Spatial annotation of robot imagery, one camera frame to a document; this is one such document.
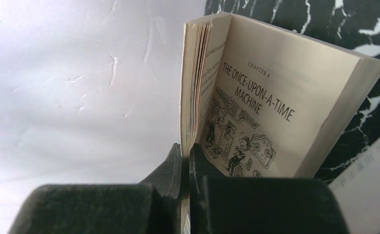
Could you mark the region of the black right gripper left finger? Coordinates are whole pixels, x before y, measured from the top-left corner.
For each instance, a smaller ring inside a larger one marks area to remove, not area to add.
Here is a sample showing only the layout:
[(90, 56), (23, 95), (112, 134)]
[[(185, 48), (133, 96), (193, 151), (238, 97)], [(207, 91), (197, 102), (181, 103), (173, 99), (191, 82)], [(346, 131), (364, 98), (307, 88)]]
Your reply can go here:
[(23, 202), (11, 234), (180, 234), (180, 146), (137, 184), (45, 184)]

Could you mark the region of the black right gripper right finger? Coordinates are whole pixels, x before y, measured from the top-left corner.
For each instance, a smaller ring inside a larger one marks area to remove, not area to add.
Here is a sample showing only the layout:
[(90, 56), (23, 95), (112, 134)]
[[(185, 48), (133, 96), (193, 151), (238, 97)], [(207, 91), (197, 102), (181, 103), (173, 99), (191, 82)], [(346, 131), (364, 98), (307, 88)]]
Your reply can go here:
[(190, 156), (193, 234), (347, 234), (328, 186), (316, 179), (227, 177), (194, 145)]

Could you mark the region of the orange book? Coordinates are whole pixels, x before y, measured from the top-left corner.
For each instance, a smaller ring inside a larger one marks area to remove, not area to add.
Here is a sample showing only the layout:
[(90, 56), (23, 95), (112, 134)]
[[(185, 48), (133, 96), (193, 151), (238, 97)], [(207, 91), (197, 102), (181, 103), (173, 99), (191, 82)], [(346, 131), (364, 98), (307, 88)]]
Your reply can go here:
[(184, 25), (181, 154), (227, 177), (306, 178), (380, 77), (380, 59), (232, 13)]

